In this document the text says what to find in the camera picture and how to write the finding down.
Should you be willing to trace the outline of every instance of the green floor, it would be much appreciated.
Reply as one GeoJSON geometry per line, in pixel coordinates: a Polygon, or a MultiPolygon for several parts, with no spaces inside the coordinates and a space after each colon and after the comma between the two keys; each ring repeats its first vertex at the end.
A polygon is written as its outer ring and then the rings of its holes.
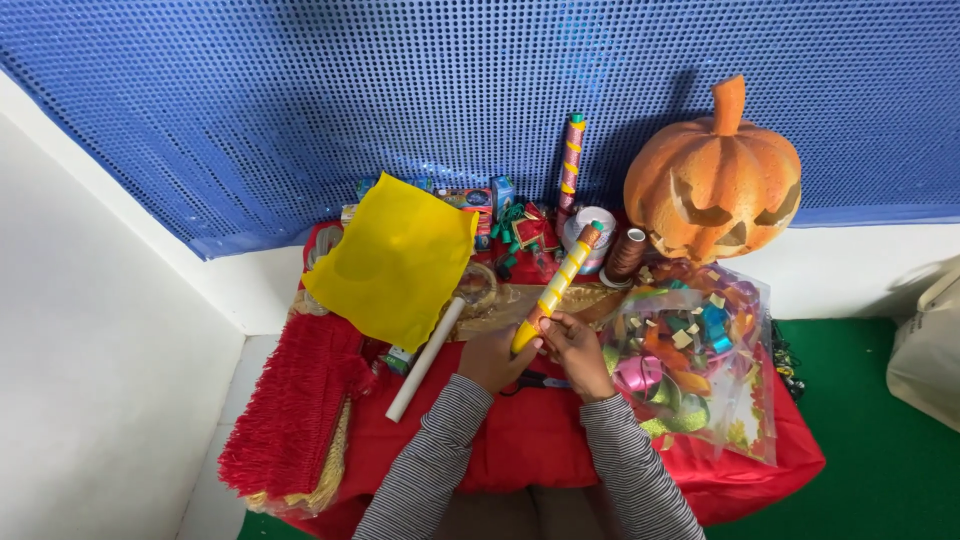
{"type": "MultiPolygon", "coordinates": [[[[960,538],[960,433],[887,392],[887,319],[780,324],[804,365],[806,422],[827,467],[786,500],[707,530],[735,538],[960,538]]],[[[248,512],[241,540],[309,536],[248,512]]]]}

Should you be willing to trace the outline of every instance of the person's hand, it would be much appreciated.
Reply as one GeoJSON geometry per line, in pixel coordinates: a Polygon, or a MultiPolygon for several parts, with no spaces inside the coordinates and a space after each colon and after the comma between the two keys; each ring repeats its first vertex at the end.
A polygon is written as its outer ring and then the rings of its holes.
{"type": "Polygon", "coordinates": [[[540,328],[556,358],[566,371],[570,386],[584,403],[606,400],[616,394],[603,361],[597,336],[584,323],[561,311],[540,319],[540,328]]]}
{"type": "Polygon", "coordinates": [[[515,381],[543,345],[543,339],[536,337],[511,359],[510,343],[514,340],[517,328],[517,325],[513,325],[489,331],[468,341],[460,353],[457,374],[476,382],[491,395],[515,381]]]}

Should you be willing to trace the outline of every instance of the blue dotted fabric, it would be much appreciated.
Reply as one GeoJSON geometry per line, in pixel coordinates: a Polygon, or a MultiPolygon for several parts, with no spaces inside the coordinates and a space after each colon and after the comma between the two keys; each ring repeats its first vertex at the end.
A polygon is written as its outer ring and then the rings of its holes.
{"type": "Polygon", "coordinates": [[[796,226],[960,216],[960,3],[438,0],[0,3],[0,63],[203,258],[298,243],[381,169],[511,175],[621,207],[657,129],[747,80],[796,145],[796,226]]]}

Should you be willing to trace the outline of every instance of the yellow felt sheet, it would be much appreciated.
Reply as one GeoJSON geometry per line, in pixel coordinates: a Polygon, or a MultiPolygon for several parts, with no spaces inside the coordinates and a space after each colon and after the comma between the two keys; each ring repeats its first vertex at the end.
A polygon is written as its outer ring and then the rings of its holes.
{"type": "Polygon", "coordinates": [[[478,216],[383,173],[303,285],[363,334],[414,351],[467,266],[478,216]]]}

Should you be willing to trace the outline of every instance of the striped sleeve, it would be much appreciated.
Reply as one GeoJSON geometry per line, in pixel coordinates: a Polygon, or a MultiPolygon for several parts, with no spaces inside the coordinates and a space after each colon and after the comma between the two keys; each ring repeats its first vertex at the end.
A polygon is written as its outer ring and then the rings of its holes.
{"type": "Polygon", "coordinates": [[[493,397],[477,383],[451,376],[420,420],[420,431],[394,460],[353,538],[432,537],[467,472],[473,436],[491,405],[493,397]]]}
{"type": "Polygon", "coordinates": [[[582,405],[580,422],[627,538],[705,538],[623,396],[582,405]]]}

